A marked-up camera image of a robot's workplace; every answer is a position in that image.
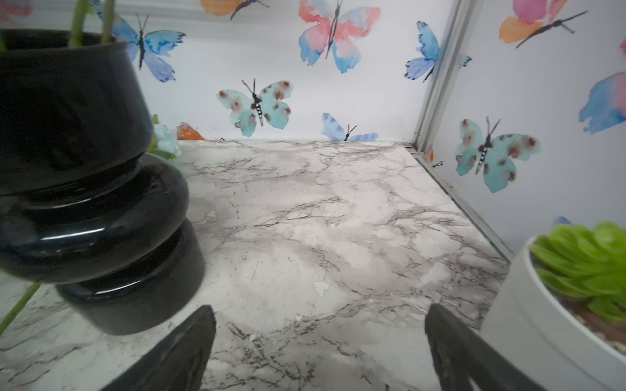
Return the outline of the yellow rose flower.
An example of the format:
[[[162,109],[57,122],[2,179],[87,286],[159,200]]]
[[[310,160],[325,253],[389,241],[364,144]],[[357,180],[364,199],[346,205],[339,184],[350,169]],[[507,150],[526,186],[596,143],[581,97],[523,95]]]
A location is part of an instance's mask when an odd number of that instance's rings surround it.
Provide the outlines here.
[[[69,31],[68,47],[81,47],[83,43],[83,28],[86,16],[91,13],[90,0],[77,0],[73,9],[71,29]]]

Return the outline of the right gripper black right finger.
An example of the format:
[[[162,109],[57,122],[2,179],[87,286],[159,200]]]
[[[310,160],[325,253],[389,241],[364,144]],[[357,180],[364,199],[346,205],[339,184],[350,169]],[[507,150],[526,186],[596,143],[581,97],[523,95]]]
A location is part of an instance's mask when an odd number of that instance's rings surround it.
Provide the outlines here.
[[[541,390],[440,304],[425,318],[435,372],[443,390]]]

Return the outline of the small white succulent pot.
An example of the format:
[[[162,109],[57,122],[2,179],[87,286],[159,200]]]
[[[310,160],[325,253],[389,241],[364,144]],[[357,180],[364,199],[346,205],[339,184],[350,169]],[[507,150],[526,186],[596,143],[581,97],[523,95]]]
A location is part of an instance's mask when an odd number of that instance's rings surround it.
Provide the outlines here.
[[[480,335],[546,390],[623,390],[624,228],[559,224],[529,239]]]

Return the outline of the black ribbed vase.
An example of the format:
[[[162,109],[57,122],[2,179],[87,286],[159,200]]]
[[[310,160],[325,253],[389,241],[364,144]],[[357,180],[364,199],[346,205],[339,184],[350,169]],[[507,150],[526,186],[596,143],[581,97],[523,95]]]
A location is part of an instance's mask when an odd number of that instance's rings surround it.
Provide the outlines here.
[[[123,42],[8,29],[1,56],[1,269],[53,286],[111,335],[165,322],[205,264],[189,190],[148,153],[153,124]]]

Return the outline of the cream tulip bud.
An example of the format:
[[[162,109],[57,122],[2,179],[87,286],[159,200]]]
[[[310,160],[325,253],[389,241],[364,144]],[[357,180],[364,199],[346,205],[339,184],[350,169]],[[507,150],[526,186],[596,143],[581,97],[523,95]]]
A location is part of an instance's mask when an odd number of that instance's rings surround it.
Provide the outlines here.
[[[29,287],[24,291],[21,298],[14,304],[13,308],[7,313],[7,315],[3,318],[0,324],[0,336],[6,332],[8,327],[13,323],[19,313],[23,311],[26,305],[29,303],[31,298],[35,293],[41,288],[40,283],[32,283]]]

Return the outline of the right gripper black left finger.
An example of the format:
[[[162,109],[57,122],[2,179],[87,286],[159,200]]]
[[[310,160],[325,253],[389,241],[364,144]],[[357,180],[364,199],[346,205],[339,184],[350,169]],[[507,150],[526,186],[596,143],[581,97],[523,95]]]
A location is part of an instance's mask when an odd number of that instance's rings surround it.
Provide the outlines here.
[[[104,390],[199,390],[215,333],[212,307],[199,307]]]

